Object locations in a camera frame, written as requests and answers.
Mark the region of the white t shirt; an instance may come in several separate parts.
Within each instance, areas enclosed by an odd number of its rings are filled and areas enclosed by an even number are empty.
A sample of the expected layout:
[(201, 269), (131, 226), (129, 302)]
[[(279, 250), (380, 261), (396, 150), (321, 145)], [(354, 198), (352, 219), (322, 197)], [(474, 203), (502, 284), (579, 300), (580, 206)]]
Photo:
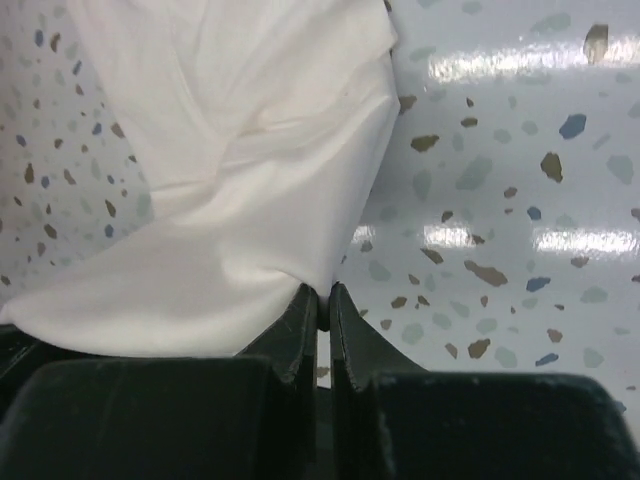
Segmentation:
[(399, 113), (380, 1), (72, 1), (153, 220), (1, 320), (129, 357), (233, 355), (327, 297)]

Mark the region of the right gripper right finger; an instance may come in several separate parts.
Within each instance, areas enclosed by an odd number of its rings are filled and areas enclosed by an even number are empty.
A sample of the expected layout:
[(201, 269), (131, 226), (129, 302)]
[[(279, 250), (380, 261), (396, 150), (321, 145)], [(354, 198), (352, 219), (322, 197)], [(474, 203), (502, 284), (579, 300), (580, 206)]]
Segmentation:
[(336, 283), (329, 297), (331, 358), (337, 374), (346, 373), (351, 388), (361, 391), (378, 373), (423, 373), (425, 369), (410, 360), (386, 340), (359, 313), (347, 287)]

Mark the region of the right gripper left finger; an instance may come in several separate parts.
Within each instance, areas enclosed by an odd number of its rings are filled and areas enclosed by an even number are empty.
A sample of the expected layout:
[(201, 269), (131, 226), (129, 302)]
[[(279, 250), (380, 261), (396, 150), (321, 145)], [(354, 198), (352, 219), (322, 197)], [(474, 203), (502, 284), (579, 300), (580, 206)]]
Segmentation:
[(283, 384), (311, 388), (316, 367), (317, 317), (318, 296), (311, 287), (302, 285), (284, 313), (237, 357), (264, 358)]

